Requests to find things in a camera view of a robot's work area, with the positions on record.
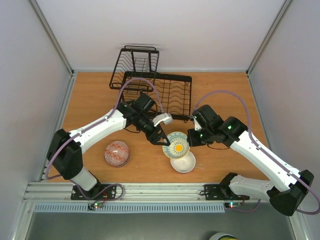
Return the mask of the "blue yellow sun bowl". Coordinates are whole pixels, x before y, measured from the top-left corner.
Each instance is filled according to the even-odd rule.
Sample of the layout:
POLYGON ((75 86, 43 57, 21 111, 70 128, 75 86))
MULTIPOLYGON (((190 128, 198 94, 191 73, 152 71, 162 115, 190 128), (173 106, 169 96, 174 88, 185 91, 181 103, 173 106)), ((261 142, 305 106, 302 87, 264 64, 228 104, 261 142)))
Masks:
POLYGON ((180 131, 174 131, 167 135, 170 145, 162 147, 163 153, 170 159, 180 159, 189 151, 188 136, 180 131))

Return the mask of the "plain white bowl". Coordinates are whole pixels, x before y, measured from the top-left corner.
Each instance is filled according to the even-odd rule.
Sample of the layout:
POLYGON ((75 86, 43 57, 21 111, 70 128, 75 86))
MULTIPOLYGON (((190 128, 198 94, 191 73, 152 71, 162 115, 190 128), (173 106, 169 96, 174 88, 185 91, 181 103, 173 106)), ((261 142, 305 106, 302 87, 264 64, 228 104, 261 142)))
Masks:
POLYGON ((196 158, 192 152, 188 152, 184 157, 179 159, 170 159, 173 170, 179 174, 187 174, 196 166, 196 158))

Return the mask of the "red diamond pattern bowl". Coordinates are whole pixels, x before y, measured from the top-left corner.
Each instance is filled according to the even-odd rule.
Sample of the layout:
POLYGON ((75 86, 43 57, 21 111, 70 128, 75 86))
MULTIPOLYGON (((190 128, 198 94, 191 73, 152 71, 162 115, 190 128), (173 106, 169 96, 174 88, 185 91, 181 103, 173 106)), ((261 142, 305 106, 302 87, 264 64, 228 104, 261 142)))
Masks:
POLYGON ((112 167, 124 166, 129 158, 129 147, 123 141, 113 141, 105 148, 104 159, 112 167))

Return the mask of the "black wire dish rack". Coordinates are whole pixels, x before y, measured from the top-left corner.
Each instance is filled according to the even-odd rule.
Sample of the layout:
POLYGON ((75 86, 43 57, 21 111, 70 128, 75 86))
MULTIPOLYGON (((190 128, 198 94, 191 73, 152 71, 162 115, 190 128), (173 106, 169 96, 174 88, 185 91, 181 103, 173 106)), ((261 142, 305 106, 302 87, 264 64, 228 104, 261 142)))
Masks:
POLYGON ((119 52, 109 82, 112 90, 120 90, 125 102, 136 100, 142 93, 150 96, 155 105, 150 117, 163 109, 174 120, 187 122, 191 113, 192 77, 158 72, 160 52, 154 46, 125 45, 119 52))

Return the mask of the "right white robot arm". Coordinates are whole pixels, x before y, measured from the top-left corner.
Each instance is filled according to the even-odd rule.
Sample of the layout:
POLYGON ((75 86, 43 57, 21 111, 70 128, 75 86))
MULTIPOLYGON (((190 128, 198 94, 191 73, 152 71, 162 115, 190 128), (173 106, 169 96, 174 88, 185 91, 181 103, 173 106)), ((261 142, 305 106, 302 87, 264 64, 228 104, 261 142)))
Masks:
POLYGON ((190 147, 219 143, 239 153, 257 167, 267 180, 228 173, 220 182, 225 199, 248 196, 269 202, 275 210, 292 216, 304 200, 314 180, 309 170, 298 170, 264 146, 236 117, 223 120, 209 105, 192 113, 194 128, 187 131, 190 147))

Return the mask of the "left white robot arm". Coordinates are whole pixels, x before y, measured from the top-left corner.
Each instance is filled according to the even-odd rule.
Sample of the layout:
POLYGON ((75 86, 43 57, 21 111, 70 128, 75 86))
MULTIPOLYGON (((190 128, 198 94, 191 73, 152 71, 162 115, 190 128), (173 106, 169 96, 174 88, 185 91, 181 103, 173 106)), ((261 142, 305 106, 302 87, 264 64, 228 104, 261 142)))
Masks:
POLYGON ((45 177, 50 179, 49 170, 54 167, 58 176, 74 183, 85 199, 97 199, 105 188, 84 166, 83 154, 105 137, 128 126, 143 132, 152 145, 169 146, 170 141, 161 123, 167 125, 173 118, 169 113, 162 112, 150 119, 148 111, 154 105, 155 101, 143 93, 136 100, 117 101, 108 113, 86 126, 69 132, 59 129, 53 135, 46 155, 48 165, 45 177))

